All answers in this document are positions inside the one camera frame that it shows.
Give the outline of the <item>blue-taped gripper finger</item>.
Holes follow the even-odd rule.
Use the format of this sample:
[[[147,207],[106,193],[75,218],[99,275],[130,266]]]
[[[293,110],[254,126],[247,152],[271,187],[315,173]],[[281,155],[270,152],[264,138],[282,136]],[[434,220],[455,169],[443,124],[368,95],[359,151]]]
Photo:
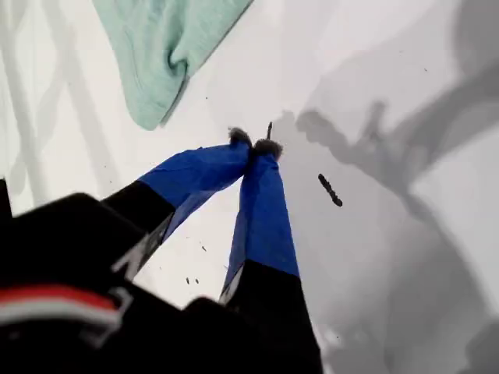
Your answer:
[[[111,269],[133,279],[158,247],[216,192],[236,182],[249,166],[253,144],[239,128],[224,145],[186,150],[163,161],[104,199],[117,214],[145,232]]]
[[[255,373],[321,373],[278,159],[268,139],[252,149],[221,300],[235,317],[241,367]]]

